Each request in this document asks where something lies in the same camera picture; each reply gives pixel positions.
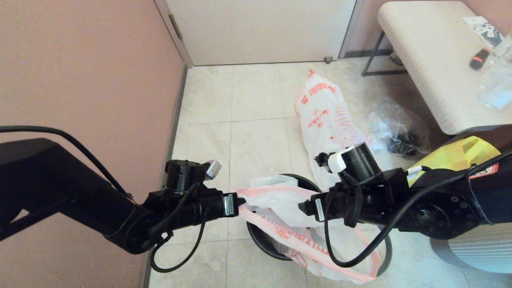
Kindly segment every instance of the yellow bag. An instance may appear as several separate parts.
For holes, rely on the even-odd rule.
[[[498,155],[500,155],[500,151],[494,146],[476,136],[471,136],[437,149],[411,167],[427,166],[432,169],[444,168],[460,171],[469,168],[471,164],[481,164]],[[423,172],[410,178],[409,186],[421,174]]]

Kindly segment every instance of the door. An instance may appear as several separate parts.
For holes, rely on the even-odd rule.
[[[194,65],[337,59],[356,0],[166,0]]]

